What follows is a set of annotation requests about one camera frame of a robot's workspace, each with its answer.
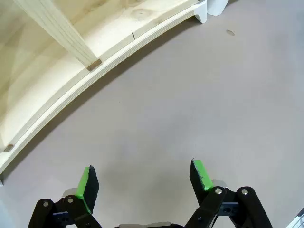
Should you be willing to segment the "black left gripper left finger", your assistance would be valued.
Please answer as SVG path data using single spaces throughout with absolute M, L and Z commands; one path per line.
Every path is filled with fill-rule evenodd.
M 100 228 L 93 216 L 99 191 L 95 168 L 85 167 L 76 188 L 68 189 L 61 199 L 40 199 L 34 208 L 29 228 L 65 228 L 75 225 L 78 228 Z

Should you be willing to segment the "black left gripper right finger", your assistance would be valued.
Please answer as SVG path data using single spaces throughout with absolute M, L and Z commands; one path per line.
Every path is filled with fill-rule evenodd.
M 272 224 L 252 187 L 231 191 L 216 185 L 209 177 L 201 160 L 190 164 L 190 181 L 199 207 L 186 228 L 211 228 L 218 217 L 229 217 L 236 228 L 271 228 Z

